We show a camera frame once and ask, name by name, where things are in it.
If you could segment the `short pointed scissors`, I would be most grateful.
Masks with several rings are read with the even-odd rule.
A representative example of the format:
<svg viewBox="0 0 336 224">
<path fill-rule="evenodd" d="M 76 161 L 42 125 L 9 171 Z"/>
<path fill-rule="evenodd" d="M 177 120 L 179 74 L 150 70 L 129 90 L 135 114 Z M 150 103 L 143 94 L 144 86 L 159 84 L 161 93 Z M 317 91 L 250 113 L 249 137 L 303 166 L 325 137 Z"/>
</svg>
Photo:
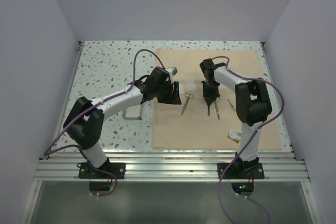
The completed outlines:
<svg viewBox="0 0 336 224">
<path fill-rule="evenodd" d="M 219 113 L 219 109 L 218 109 L 218 105 L 217 105 L 216 101 L 214 102 L 214 106 L 215 106 L 215 111 L 216 111 L 217 118 L 218 118 L 218 120 L 220 120 L 220 113 Z"/>
</svg>

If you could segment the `long surgical scissors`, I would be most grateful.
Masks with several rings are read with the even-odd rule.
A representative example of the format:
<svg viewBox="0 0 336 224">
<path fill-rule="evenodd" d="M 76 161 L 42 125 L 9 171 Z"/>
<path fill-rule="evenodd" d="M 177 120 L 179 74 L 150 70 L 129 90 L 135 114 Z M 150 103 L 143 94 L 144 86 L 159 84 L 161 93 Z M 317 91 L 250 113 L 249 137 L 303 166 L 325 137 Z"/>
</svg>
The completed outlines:
<svg viewBox="0 0 336 224">
<path fill-rule="evenodd" d="M 186 101 L 185 101 L 185 103 L 184 103 L 184 105 L 183 105 L 181 115 L 183 115 L 183 113 L 185 112 L 186 107 L 187 107 L 187 105 L 188 105 L 188 103 L 189 103 L 189 100 L 194 98 L 194 94 L 192 94 L 192 93 L 188 93 L 188 92 L 187 92 L 187 93 L 184 94 L 184 96 L 185 96 L 185 98 L 186 98 Z"/>
</svg>

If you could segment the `white gauze pad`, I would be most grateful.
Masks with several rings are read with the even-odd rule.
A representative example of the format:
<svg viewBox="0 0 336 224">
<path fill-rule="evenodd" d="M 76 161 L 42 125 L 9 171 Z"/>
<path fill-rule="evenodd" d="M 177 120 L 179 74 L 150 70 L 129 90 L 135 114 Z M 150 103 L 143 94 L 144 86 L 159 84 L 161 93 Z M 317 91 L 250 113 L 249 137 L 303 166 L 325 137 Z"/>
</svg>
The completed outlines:
<svg viewBox="0 0 336 224">
<path fill-rule="evenodd" d="M 185 85 L 186 85 L 187 92 L 192 92 L 192 91 L 197 90 L 196 83 L 193 79 L 186 80 Z"/>
<path fill-rule="evenodd" d="M 179 84 L 179 94 L 184 94 L 184 88 L 182 84 Z"/>
</svg>

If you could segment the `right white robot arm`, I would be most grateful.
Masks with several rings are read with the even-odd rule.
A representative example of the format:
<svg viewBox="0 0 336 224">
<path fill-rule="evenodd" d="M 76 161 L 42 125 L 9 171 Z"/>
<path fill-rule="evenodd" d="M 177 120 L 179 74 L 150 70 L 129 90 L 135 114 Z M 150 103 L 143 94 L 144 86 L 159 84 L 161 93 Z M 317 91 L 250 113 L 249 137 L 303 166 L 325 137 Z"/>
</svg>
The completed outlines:
<svg viewBox="0 0 336 224">
<path fill-rule="evenodd" d="M 210 107 L 220 97 L 219 86 L 235 92 L 235 110 L 242 123 L 238 159 L 234 172 L 240 178 L 246 178 L 253 171 L 251 163 L 258 161 L 258 145 L 261 125 L 272 113 L 272 106 L 262 79 L 243 77 L 229 69 L 226 63 L 214 63 L 205 59 L 200 63 L 205 77 L 202 81 L 203 98 Z"/>
</svg>

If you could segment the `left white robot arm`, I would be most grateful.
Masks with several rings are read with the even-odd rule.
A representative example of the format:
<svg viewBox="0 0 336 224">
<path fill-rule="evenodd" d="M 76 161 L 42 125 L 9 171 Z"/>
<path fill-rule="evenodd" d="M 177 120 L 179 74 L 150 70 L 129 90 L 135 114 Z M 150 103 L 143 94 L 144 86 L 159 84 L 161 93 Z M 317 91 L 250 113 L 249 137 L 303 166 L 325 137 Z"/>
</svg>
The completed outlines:
<svg viewBox="0 0 336 224">
<path fill-rule="evenodd" d="M 176 74 L 176 67 L 155 67 L 149 75 L 132 81 L 119 92 L 97 100 L 77 99 L 63 129 L 78 144 L 97 178 L 104 178 L 109 172 L 108 158 L 99 144 L 104 122 L 127 108 L 153 99 L 158 103 L 182 104 L 179 82 L 173 80 Z"/>
</svg>

